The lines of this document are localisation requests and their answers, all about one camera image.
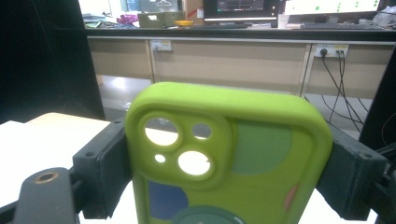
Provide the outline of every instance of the floor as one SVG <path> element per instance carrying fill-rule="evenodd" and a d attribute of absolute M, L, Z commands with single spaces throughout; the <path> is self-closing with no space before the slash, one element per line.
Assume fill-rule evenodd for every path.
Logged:
<path fill-rule="evenodd" d="M 124 117 L 136 95 L 151 84 L 148 79 L 109 76 L 102 76 L 102 78 L 103 84 L 99 86 L 99 90 L 106 119 L 109 121 Z M 336 101 L 335 96 L 307 94 L 305 97 L 332 125 L 355 139 L 359 138 L 360 132 L 358 130 L 361 130 L 361 124 L 365 121 L 372 100 L 347 98 L 353 108 L 348 111 L 345 99 L 340 97 L 337 100 L 334 112 L 332 112 Z"/>

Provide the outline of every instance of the power outlet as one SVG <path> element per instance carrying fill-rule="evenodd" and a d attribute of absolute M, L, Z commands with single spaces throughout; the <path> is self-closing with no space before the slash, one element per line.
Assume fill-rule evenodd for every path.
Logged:
<path fill-rule="evenodd" d="M 323 49 L 327 50 L 326 58 L 338 58 L 339 52 L 343 51 L 344 55 L 341 54 L 341 57 L 347 56 L 347 49 L 349 45 L 328 45 L 328 44 L 318 44 L 317 51 L 315 52 L 315 57 L 322 57 L 320 51 Z"/>
<path fill-rule="evenodd" d="M 170 40 L 151 40 L 152 50 L 172 51 L 172 43 Z"/>

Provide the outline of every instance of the laboratory bench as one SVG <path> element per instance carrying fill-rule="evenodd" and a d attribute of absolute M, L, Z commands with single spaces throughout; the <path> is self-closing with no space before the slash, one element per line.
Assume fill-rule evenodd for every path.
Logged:
<path fill-rule="evenodd" d="M 373 99 L 396 31 L 87 29 L 96 75 Z M 323 48 L 345 49 L 325 58 Z"/>

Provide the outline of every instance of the phone case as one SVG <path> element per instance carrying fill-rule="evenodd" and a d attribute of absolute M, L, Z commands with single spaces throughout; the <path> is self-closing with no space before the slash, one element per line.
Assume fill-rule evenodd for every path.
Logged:
<path fill-rule="evenodd" d="M 135 98 L 125 134 L 140 224 L 298 223 L 332 148 L 300 97 L 171 82 Z"/>

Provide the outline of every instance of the cup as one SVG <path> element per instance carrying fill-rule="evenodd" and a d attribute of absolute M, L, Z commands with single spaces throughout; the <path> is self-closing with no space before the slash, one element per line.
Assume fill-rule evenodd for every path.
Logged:
<path fill-rule="evenodd" d="M 277 15 L 277 29 L 286 29 L 290 15 L 278 14 Z"/>

